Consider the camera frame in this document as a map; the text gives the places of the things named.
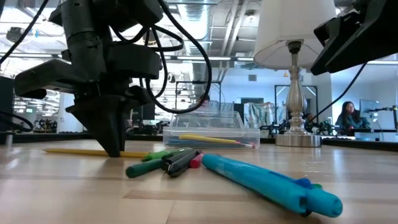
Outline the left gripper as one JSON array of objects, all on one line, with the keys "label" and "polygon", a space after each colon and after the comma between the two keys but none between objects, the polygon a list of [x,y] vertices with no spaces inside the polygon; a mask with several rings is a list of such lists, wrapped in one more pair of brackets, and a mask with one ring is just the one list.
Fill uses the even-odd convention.
[{"label": "left gripper", "polygon": [[73,59],[72,63],[51,59],[19,73],[15,93],[42,99],[46,90],[71,93],[79,100],[66,108],[88,130],[109,157],[120,157],[125,134],[123,109],[131,96],[128,87],[112,89],[116,80],[109,76],[103,57]]}]

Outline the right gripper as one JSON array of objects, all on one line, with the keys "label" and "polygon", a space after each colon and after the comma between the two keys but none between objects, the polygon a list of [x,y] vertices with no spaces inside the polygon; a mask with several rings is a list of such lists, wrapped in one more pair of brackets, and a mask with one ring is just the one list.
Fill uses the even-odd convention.
[{"label": "right gripper", "polygon": [[333,18],[314,30],[323,50],[313,62],[314,75],[336,73],[397,53],[397,0],[357,0],[363,22]]}]

